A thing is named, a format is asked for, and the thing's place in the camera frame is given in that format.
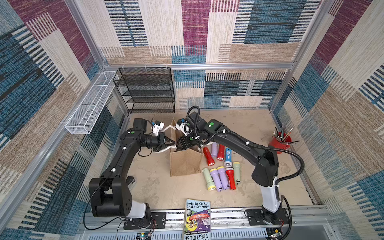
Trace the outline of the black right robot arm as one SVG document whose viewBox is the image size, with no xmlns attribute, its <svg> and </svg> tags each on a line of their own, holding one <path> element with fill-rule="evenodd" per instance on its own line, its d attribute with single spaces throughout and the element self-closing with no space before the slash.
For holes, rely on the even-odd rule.
<svg viewBox="0 0 384 240">
<path fill-rule="evenodd" d="M 280 223 L 284 211 L 278 187 L 279 161 L 274 148 L 255 144 L 215 119 L 207 122 L 197 112 L 188 112 L 187 117 L 177 121 L 176 127 L 184 133 L 177 140 L 178 150 L 202 147 L 213 142 L 228 147 L 248 160 L 255 167 L 252 179 L 262 191 L 263 222 Z"/>
</svg>

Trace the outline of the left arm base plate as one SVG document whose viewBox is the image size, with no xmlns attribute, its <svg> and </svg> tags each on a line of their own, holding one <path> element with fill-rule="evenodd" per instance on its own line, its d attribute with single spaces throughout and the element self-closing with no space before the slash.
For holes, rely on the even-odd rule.
<svg viewBox="0 0 384 240">
<path fill-rule="evenodd" d="M 166 212 L 151 212 L 146 214 L 144 218 L 132 219 L 127 218 L 124 222 L 124 230 L 150 230 L 164 229 L 166 225 Z"/>
</svg>

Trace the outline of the brown jute tote bag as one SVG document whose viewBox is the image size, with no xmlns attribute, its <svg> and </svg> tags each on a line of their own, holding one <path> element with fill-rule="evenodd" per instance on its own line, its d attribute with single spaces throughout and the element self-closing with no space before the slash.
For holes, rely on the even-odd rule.
<svg viewBox="0 0 384 240">
<path fill-rule="evenodd" d="M 177 142 L 179 137 L 184 134 L 176 129 L 176 121 L 173 119 L 168 126 L 164 125 L 164 128 L 159 133 L 165 133 L 167 137 Z M 177 147 L 169 150 L 162 150 L 161 152 L 169 152 L 170 154 L 170 176 L 187 176 L 192 174 L 200 174 L 201 162 L 204 159 L 204 155 L 198 146 L 194 146 L 191 149 L 185 151 L 177 151 Z"/>
</svg>

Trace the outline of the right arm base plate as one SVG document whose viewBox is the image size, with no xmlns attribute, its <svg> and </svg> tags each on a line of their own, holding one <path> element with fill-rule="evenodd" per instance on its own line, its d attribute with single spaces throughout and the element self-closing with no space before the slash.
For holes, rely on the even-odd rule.
<svg viewBox="0 0 384 240">
<path fill-rule="evenodd" d="M 279 208 L 272 213 L 264 208 L 245 210 L 250 226 L 288 225 L 291 223 L 290 215 L 285 208 Z"/>
</svg>

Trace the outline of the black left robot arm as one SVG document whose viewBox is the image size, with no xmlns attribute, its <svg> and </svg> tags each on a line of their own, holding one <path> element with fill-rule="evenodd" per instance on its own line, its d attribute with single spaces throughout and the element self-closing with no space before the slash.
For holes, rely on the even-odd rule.
<svg viewBox="0 0 384 240">
<path fill-rule="evenodd" d="M 112 162 L 99 178 L 91 179 L 89 192 L 94 217 L 125 217 L 140 228 L 148 227 L 153 222 L 149 204 L 133 200 L 128 171 L 142 148 L 160 152 L 175 146 L 176 142 L 164 132 L 156 136 L 148 133 L 148 123 L 145 119 L 134 119 L 133 127 L 121 135 L 119 149 Z"/>
</svg>

